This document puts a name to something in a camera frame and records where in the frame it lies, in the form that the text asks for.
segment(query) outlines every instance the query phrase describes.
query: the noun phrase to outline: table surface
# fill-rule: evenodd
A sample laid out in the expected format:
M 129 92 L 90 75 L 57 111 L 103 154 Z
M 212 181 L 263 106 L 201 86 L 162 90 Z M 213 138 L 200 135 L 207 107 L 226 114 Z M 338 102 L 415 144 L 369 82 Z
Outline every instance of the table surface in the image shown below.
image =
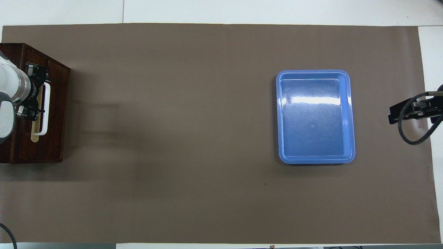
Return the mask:
M 441 85 L 443 4 L 437 0 L 0 0 L 4 25 L 86 23 L 265 23 L 367 26 L 419 26 L 425 88 Z M 443 129 L 431 136 L 440 232 L 443 234 Z M 158 248 L 158 244 L 138 244 Z M 205 245 L 205 248 L 248 248 L 269 245 Z M 176 248 L 193 247 L 179 244 Z

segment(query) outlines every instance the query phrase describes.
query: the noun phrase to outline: black cable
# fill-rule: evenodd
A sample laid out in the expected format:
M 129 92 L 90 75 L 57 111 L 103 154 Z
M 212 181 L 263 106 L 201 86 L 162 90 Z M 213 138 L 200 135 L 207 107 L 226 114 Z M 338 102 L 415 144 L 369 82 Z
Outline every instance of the black cable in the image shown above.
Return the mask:
M 359 245 L 359 246 L 353 245 L 352 247 L 355 247 L 357 249 L 363 249 L 363 246 L 361 246 L 361 245 Z M 328 249 L 334 249 L 334 248 L 343 249 L 341 246 L 334 246 L 334 247 L 330 247 Z
M 398 115 L 398 132 L 400 133 L 401 138 L 403 138 L 403 140 L 411 145 L 417 145 L 417 144 L 421 144 L 423 141 L 425 141 L 434 131 L 435 129 L 437 129 L 437 126 L 443 121 L 443 113 L 442 115 L 440 115 L 437 120 L 435 120 L 434 124 L 431 126 L 431 128 L 418 140 L 416 141 L 411 141 L 409 140 L 403 133 L 403 128 L 401 126 L 401 122 L 403 120 L 404 117 L 404 113 L 406 111 L 406 109 L 408 108 L 408 106 L 410 104 L 412 104 L 412 102 L 414 102 L 416 99 L 423 97 L 423 96 L 428 96 L 429 93 L 425 92 L 425 93 L 420 93 L 419 95 L 412 97 L 408 100 L 408 102 L 406 102 L 406 104 L 403 106 L 403 108 L 400 111 L 400 114 Z
M 12 246 L 14 247 L 14 249 L 17 249 L 17 241 L 16 238 L 14 238 L 14 235 L 12 234 L 11 230 L 9 230 L 9 228 L 3 225 L 2 223 L 0 223 L 0 226 L 8 233 L 9 237 L 12 240 Z

